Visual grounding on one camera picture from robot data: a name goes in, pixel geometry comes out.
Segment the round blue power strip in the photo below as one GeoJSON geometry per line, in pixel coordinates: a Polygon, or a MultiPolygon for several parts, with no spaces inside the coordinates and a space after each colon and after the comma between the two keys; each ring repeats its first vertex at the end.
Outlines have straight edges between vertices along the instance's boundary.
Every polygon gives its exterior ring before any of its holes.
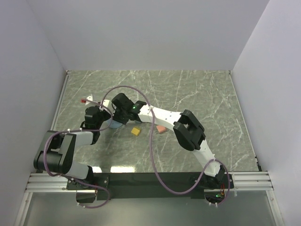
{"type": "Polygon", "coordinates": [[[115,121],[115,120],[111,120],[111,119],[107,120],[106,123],[107,123],[108,127],[111,129],[118,129],[123,125],[122,123],[115,121]]]}

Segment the yellow charger plug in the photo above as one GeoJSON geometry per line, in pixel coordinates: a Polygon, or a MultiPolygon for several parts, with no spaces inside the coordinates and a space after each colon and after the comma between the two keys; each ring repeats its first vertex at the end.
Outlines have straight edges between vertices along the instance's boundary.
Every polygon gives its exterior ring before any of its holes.
{"type": "Polygon", "coordinates": [[[138,127],[133,127],[131,133],[135,136],[138,136],[141,133],[141,129],[138,127]]]}

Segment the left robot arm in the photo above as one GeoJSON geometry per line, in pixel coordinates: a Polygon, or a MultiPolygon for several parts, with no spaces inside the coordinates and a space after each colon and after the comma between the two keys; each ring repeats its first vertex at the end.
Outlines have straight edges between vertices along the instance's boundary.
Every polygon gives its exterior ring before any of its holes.
{"type": "Polygon", "coordinates": [[[47,131],[34,157],[34,168],[49,172],[51,176],[62,175],[77,179],[81,188],[91,188],[95,180],[93,169],[73,159],[75,149],[95,144],[102,124],[105,121],[111,124],[112,116],[113,110],[107,107],[91,106],[86,108],[85,120],[78,130],[47,131]]]}

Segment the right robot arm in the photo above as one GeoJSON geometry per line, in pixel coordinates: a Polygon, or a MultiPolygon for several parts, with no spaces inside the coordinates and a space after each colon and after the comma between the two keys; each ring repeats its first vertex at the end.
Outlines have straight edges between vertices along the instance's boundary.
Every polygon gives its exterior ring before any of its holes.
{"type": "Polygon", "coordinates": [[[132,102],[125,94],[120,93],[112,99],[115,107],[114,120],[126,124],[129,120],[142,123],[155,123],[175,133],[179,145],[192,151],[201,166],[205,169],[200,185],[208,189],[220,188],[226,178],[225,167],[215,161],[205,136],[205,129],[189,110],[172,112],[149,106],[146,102],[132,102]]]}

